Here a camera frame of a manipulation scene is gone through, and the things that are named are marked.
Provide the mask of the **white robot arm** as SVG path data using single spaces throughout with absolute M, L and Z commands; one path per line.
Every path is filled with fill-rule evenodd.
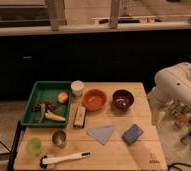
M 155 86 L 148 94 L 152 124 L 159 120 L 159 111 L 179 100 L 191 109 L 191 63 L 182 62 L 159 70 L 154 77 Z

